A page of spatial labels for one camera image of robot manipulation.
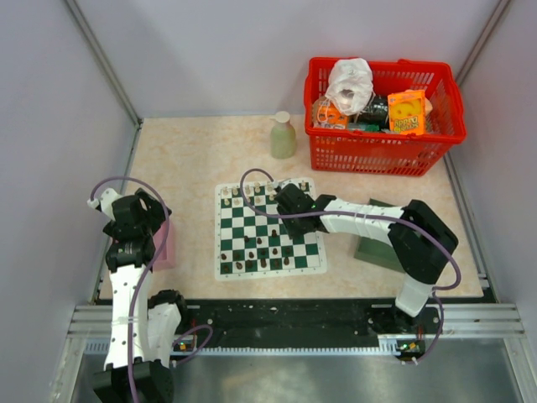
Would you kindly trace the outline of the green white chess mat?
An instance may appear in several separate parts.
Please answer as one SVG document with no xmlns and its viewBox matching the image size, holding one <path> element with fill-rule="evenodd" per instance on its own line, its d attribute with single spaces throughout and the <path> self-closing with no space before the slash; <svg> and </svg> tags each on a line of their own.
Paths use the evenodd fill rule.
<svg viewBox="0 0 537 403">
<path fill-rule="evenodd" d="M 244 203 L 238 183 L 215 188 L 215 278 L 266 280 L 327 272 L 321 233 L 296 239 L 282 221 L 259 215 Z"/>
</svg>

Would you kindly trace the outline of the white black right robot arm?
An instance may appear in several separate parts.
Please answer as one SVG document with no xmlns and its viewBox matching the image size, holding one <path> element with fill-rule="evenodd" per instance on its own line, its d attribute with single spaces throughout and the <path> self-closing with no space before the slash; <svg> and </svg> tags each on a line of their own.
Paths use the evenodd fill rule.
<svg viewBox="0 0 537 403">
<path fill-rule="evenodd" d="M 290 238 L 307 233 L 348 233 L 383 243 L 395 252 L 404 283 L 392 310 L 393 325 L 411 332 L 459 241 L 423 201 L 405 207 L 350 203 L 332 195 L 313 199 L 295 184 L 276 188 L 279 218 Z"/>
</svg>

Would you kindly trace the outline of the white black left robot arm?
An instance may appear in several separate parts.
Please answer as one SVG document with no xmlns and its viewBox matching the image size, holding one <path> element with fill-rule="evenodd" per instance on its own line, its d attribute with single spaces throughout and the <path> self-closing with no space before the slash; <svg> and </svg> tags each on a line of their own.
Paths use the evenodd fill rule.
<svg viewBox="0 0 537 403">
<path fill-rule="evenodd" d="M 172 342 L 190 325 L 190 313 L 176 290 L 149 295 L 154 235 L 171 211 L 142 189 L 123 196 L 107 188 L 88 204 L 108 217 L 103 231 L 112 240 L 105 257 L 112 285 L 110 344 L 92 389 L 102 402 L 171 402 Z"/>
</svg>

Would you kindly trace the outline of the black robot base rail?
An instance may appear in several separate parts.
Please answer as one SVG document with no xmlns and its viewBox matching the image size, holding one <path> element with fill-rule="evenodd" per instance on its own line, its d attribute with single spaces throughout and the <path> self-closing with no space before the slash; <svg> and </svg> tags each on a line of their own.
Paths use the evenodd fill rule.
<svg viewBox="0 0 537 403">
<path fill-rule="evenodd" d="M 180 309 L 176 335 L 205 352 L 252 349 L 328 352 L 377 348 L 382 336 L 422 342 L 436 334 L 440 314 L 427 306 L 409 317 L 394 299 L 189 299 Z"/>
</svg>

